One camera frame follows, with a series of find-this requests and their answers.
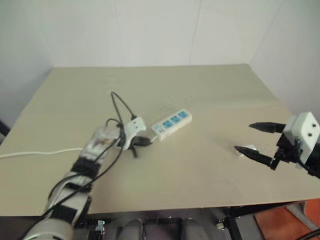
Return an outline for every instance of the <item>black cable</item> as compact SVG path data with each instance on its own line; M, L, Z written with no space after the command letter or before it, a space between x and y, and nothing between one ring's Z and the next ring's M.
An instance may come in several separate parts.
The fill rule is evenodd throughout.
M112 148L116 144L116 142L121 138L120 135L121 135L121 133L119 134L118 138L113 140L112 143L99 154L99 156L94 160L94 163L96 163L106 151L108 151L110 148Z
M299 157L297 158L297 161L298 161L299 165L301 165L301 167L303 167L305 170L307 170L308 173L311 173L311 175L320 179L320 175L316 171L314 171L313 169L311 169L310 167L305 165Z
M56 204L54 204L52 207L50 207L47 211L45 211L44 214L42 214L42 216L40 216L28 229L27 231L25 231L25 233L19 238L19 240L24 239L24 237L28 234L28 232L36 225L38 224L41 220L43 220L51 211L55 210L58 206L60 206L61 204L63 204L65 201L69 200L70 198L72 198L74 195L76 195L77 193L85 190L87 187L89 187L92 183L94 183L96 180L98 180L99 178L101 178L104 174L106 174L111 168L112 166L117 162L117 160L119 159L122 151L124 149L124 145L121 147L120 152L118 153L118 155L116 156L116 158L113 160L113 162L109 165L109 167L107 167L101 174L99 174L97 177L95 177L93 180L91 180L90 182L88 182L87 184L83 185L82 187L78 188L77 190L75 190L73 193L69 194L68 196L66 196L65 198L63 198L62 200L60 200L59 202L57 202Z
M125 134L125 129L124 129L124 122L122 120L122 117L121 117L121 114L119 112L119 109L118 109L118 106L117 106L117 103L115 101L115 98L114 98L114 95L126 106L126 108L128 109L128 111L131 113L131 119L134 119L136 118L136 116L133 114L133 112L131 111L131 109L128 107L128 105L123 101L123 99L118 95L116 94L115 92L111 92L111 98L112 98L112 103L113 103L113 106L115 108L115 111L118 115L118 118L119 118L119 121L120 121L120 124L119 124L119 127L120 127L120 134L119 134L119 137L120 137L120 140L122 140L123 143L126 142L126 134ZM65 198L63 198L62 200L60 200L59 202L57 202L56 204L54 204L52 207L50 207L47 211L45 211L44 214L42 214L42 216L40 216L38 218L37 221L35 221L31 227L28 228L28 230L19 238L19 239L23 239L27 234L28 232L36 225L38 224L41 220L43 220L51 211L55 210L58 206L60 206L62 203L64 203L65 201L69 200L70 198L72 198L74 195L76 195L77 193L85 190L87 187L89 187L91 184L93 184L95 181L97 181L99 178L101 178L104 174L106 174L112 167L113 165L118 161L119 157L121 156L122 154L122 151L124 149L124 144L121 146L120 148L120 151L118 153L118 155L115 157L115 159L113 160L113 162L109 165L109 167L107 167L101 174L99 174L98 176L96 176L93 180L91 180L90 182L88 182L87 184L83 185L82 187L78 188L77 190L75 190L74 192L72 192L71 194L69 194L68 196L66 196ZM99 158L109 149L109 146L95 159L95 161L98 161Z
M113 102L113 105L114 107L116 108L116 104L115 104L115 97L116 96L122 103L123 105L128 109L128 111L130 112L131 114L131 120L135 119L137 116L132 112L132 110L130 109L130 107L125 103L125 101L117 94L115 93L114 91L111 92L111 98L112 98L112 102ZM121 120L121 117L120 117L120 113L119 113L119 110L116 110L117 111L117 115L120 119L120 122L122 122Z
M120 121L119 121L119 120L117 120L117 119L115 119L115 118L109 118L109 119L105 122L105 126L106 126L106 127L108 126L108 123L109 123L110 121L114 121L114 122L120 124Z
M309 239L318 237L319 235L320 235L320 228L313 230L311 232L308 232L307 234L297 238L297 240L309 240Z
M50 193L49 193L49 195L48 195L48 199L51 197L51 195L52 195L52 193L54 192L54 190L55 190L60 184L64 183L65 181L67 181L67 180L69 180L69 179L73 179L73 178L75 178L75 177L82 176L82 175L83 175L83 173L77 173L77 174L74 174L74 175L71 175L71 176L67 176L67 177L61 179L60 181L58 181L58 182L56 183L56 185L54 185L54 187L51 189L51 191L50 191Z
M111 143L106 149L104 149L104 150L102 151L102 153L100 153L100 155L94 160L94 163L96 163L96 162L99 160L99 158L101 158L101 156L102 156L107 150L109 150L111 147L113 147L119 139L120 139L120 136L119 136L117 139L113 140L112 143ZM84 174L85 174L85 173L77 173L77 174L74 174L74 175L71 175L71 176L67 176L67 177L61 179L60 181L58 181L58 182L56 183L56 185L54 185L54 187L51 189L51 191L50 191L50 193L49 193L49 195L48 195L48 199L51 197L51 195L52 195L52 193L54 192L54 190L55 190L61 183L64 183L65 181L67 181L67 180L69 180L69 179L73 179L73 178L78 177L78 176L83 176Z

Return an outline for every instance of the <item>beige tabletop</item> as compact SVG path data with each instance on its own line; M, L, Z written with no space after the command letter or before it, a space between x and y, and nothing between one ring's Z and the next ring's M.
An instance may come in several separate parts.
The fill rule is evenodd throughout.
M273 156L279 134L248 125L286 123L290 113L246 64L55 68L0 147L0 155L82 147L116 117L116 91L150 126L185 108L192 122L162 142L124 152L94 185L90 213L239 206L320 197L320 181L293 163L276 171L234 145ZM79 152L0 159L0 216L43 213L48 193ZM102 168L110 164L109 153Z

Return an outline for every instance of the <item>white power strip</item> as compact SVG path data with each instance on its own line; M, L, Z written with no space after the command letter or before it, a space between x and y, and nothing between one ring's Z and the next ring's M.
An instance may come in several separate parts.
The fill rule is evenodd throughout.
M162 141L166 137L173 134L178 129L190 123L192 120L192 115L185 109L177 111L169 117L157 122L151 128Z

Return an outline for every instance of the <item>small white object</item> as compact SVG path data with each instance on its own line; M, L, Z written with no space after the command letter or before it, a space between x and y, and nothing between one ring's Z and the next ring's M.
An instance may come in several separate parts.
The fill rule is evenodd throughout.
M147 130L147 126L142 119L142 117L138 116L132 121L128 122L124 126L125 133L125 144L123 150L127 150L130 146L131 140L140 132Z
M241 146L241 147L244 147L244 148L248 148L248 149L252 149L252 150L257 151L257 146L254 145L254 144L245 145L245 146ZM241 152L239 152L239 151L237 151L237 150L236 150L236 154L237 154L239 157L244 156Z
M305 164L320 135L320 126L314 115L311 112L303 112L297 116L292 116L283 133L292 145L295 144L296 139L301 141L300 160Z
M217 229L220 229L220 230L225 229L225 225L223 222L218 222L215 226Z
M191 113L185 109L181 109L175 114L172 114L169 117L157 122L151 128L157 134L159 140L162 141L191 121Z

